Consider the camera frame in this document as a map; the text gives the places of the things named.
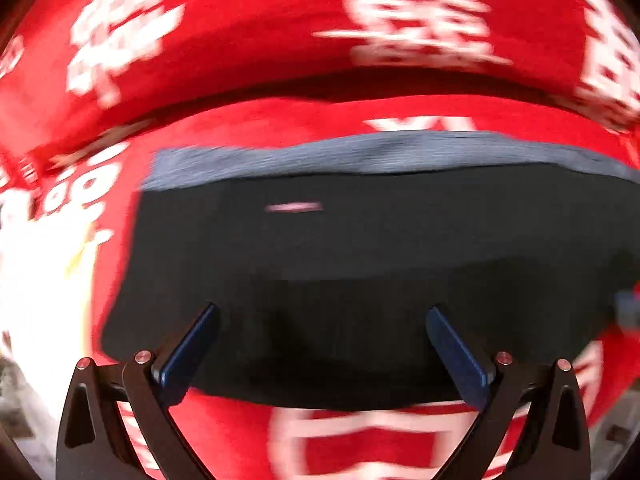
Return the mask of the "black pants grey waistband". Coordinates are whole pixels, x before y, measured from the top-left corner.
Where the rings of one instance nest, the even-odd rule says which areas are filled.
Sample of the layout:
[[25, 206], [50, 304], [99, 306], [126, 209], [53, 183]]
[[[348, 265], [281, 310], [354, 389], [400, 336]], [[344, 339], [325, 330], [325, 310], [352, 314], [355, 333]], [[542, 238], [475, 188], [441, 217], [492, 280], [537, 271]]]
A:
[[454, 396], [430, 307], [547, 363], [577, 356], [638, 276], [638, 171], [582, 148], [436, 131], [164, 148], [100, 344], [127, 359], [216, 304], [200, 390], [396, 408]]

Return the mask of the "red sofa seat cover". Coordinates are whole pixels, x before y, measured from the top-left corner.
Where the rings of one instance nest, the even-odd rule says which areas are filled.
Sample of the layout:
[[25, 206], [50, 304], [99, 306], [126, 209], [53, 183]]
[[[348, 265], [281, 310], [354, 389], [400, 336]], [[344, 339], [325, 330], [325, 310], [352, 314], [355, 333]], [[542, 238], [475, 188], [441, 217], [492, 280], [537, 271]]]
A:
[[[511, 148], [537, 148], [624, 159], [624, 139], [567, 110], [490, 96], [408, 96], [320, 103], [265, 99], [206, 110], [137, 138], [122, 140], [50, 179], [44, 201], [54, 214], [78, 191], [96, 208], [96, 230], [75, 245], [72, 256], [53, 260], [69, 307], [30, 330], [20, 316], [12, 327], [6, 398], [21, 405], [34, 437], [30, 457], [37, 468], [53, 468], [53, 425], [60, 418], [73, 358], [84, 348], [80, 333], [66, 323], [87, 322], [115, 299], [129, 255], [129, 242], [142, 185], [163, 151], [194, 148], [298, 148], [320, 141], [362, 136], [385, 139], [420, 133], [427, 140], [463, 141], [477, 136]], [[471, 426], [472, 408], [459, 401], [431, 402], [390, 412], [336, 414], [267, 408], [209, 399], [193, 393], [178, 414], [198, 434], [202, 410], [220, 422], [217, 460], [229, 479], [429, 479]]]

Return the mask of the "red sofa back cushion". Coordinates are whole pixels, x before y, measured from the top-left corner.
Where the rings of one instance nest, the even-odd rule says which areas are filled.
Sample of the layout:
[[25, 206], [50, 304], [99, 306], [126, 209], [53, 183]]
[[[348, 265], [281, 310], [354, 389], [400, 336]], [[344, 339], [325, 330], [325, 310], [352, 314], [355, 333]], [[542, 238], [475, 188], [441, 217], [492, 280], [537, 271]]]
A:
[[1, 145], [58, 166], [181, 102], [356, 67], [480, 74], [639, 130], [613, 0], [36, 0], [2, 56]]

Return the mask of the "white cream cloth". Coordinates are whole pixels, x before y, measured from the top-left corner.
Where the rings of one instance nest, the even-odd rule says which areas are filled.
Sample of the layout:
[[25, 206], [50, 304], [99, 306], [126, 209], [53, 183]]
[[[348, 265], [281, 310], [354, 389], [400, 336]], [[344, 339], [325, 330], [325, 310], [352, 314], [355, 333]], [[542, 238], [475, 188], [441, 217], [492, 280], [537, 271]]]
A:
[[90, 353], [97, 249], [81, 206], [1, 230], [1, 419], [47, 458], [75, 365]]

